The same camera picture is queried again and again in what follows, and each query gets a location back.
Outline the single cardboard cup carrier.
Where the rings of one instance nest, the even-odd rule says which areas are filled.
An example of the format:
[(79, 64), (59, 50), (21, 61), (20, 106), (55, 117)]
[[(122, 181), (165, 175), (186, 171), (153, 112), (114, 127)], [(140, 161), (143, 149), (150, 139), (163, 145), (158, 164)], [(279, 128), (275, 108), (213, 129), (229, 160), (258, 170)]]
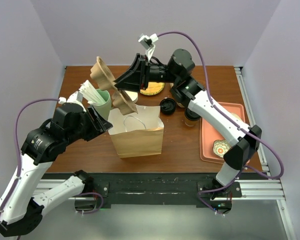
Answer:
[(94, 80), (102, 91), (113, 90), (112, 105), (119, 109), (122, 115), (137, 113), (137, 107), (124, 90), (115, 87), (115, 77), (100, 56), (90, 69), (90, 78)]

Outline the brown paper bag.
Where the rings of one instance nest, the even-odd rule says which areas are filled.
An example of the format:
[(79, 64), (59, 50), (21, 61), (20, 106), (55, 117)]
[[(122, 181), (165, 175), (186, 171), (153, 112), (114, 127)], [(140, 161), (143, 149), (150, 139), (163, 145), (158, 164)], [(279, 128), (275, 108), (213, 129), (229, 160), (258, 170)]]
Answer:
[(109, 112), (108, 130), (119, 158), (143, 157), (162, 153), (164, 123), (159, 106), (136, 106), (137, 113), (122, 115), (115, 108)]

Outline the brown paper coffee cup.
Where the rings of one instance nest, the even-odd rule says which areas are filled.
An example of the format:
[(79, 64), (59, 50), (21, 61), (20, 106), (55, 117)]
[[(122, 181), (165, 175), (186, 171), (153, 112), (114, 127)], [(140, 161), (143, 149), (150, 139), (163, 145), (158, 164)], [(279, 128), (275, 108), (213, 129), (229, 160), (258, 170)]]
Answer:
[(188, 108), (184, 111), (184, 122), (187, 126), (193, 127), (200, 120), (200, 116)]

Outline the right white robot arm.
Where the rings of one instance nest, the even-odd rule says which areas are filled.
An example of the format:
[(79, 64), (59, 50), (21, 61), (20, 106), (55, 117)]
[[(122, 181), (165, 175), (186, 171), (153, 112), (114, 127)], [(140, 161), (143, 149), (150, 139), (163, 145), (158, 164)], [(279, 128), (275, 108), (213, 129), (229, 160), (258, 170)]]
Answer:
[(170, 93), (176, 102), (206, 120), (231, 146), (212, 185), (213, 192), (223, 197), (231, 190), (230, 182), (257, 152), (262, 130), (234, 117), (209, 97), (208, 90), (192, 77), (194, 67), (192, 56), (185, 49), (175, 50), (167, 64), (150, 62), (138, 53), (114, 85), (119, 90), (140, 92), (146, 90), (150, 82), (173, 84)]

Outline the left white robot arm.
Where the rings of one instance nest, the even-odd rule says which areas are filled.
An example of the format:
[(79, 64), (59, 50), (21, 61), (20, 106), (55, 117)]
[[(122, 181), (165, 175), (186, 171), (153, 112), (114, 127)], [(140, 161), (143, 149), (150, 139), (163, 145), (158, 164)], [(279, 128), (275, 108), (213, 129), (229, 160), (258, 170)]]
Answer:
[(71, 197), (101, 194), (94, 191), (94, 179), (83, 170), (50, 190), (34, 191), (57, 157), (78, 140), (90, 141), (112, 128), (92, 106), (64, 103), (52, 118), (30, 131), (20, 148), (14, 176), (0, 197), (0, 234), (19, 237), (32, 232), (43, 217)]

